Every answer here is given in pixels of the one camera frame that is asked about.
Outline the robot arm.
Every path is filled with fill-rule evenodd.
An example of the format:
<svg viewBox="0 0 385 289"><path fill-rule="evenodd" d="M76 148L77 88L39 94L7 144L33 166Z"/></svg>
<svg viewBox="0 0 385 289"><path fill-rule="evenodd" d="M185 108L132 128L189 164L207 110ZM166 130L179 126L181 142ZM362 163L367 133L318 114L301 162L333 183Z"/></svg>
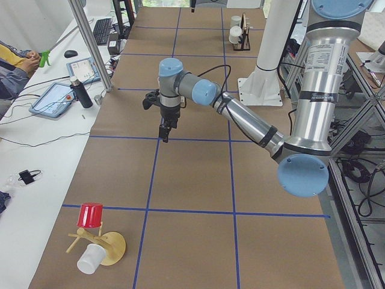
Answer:
<svg viewBox="0 0 385 289"><path fill-rule="evenodd" d="M358 38L370 1L312 1L306 39L309 44L297 115L289 135L252 111L254 105L277 106L280 94L277 68L293 26L299 1L273 1L255 70L239 79L239 98L220 86L187 72L177 58L159 64L159 101L163 123L159 136L167 141L180 115L180 101L211 106L231 120L249 139L266 149L279 168L280 185L290 194L311 197L328 184L331 147L328 130L338 100L343 66L350 44Z"/></svg>

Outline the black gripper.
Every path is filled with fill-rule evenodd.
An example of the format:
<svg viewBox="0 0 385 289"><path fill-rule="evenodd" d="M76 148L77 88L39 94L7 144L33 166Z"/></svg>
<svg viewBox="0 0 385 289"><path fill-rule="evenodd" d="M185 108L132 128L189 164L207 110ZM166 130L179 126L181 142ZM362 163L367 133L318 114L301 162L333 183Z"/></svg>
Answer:
<svg viewBox="0 0 385 289"><path fill-rule="evenodd" d="M168 143L168 136L172 128L177 128L177 122L180 118L180 104L174 107L166 107L160 105L160 112L163 122L159 125L158 137L164 142Z"/></svg>

